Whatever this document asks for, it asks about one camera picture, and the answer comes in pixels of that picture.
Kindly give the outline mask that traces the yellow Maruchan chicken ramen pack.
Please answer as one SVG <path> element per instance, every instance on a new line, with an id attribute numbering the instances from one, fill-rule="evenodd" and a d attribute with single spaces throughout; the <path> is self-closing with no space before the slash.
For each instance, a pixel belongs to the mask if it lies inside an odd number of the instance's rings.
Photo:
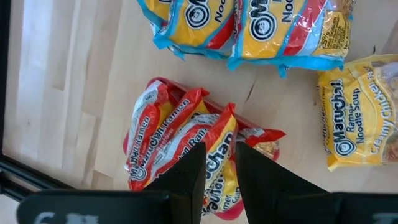
<path id="1" fill-rule="evenodd" d="M 329 170 L 398 163 L 398 54 L 320 72 L 318 91 Z"/>

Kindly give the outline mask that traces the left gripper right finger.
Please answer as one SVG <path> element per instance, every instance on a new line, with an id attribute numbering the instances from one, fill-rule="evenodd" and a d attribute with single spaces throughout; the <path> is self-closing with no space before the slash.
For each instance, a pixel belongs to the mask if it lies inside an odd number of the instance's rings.
<path id="1" fill-rule="evenodd" d="M 238 183 L 249 224 L 332 224 L 328 192 L 243 142 L 236 144 Z"/>

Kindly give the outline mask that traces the red plastic bin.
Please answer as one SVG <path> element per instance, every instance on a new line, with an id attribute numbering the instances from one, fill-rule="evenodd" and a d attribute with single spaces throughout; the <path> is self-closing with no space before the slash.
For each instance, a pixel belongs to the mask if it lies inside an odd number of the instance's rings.
<path id="1" fill-rule="evenodd" d="M 138 97 L 123 144 L 129 188 L 142 190 L 172 168 L 198 143 L 206 149 L 202 214 L 238 218 L 243 201 L 236 175 L 235 144 L 243 142 L 277 160 L 285 133 L 263 129 L 225 107 L 206 100 L 202 87 L 187 89 L 166 78 L 153 78 Z"/>

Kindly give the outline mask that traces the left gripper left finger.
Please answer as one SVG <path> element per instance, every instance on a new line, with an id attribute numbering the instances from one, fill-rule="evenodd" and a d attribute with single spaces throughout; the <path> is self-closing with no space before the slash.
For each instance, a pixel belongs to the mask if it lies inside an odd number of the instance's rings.
<path id="1" fill-rule="evenodd" d="M 205 143 L 199 142 L 166 173 L 145 187 L 162 197 L 148 205 L 144 224 L 200 224 L 205 188 Z"/>

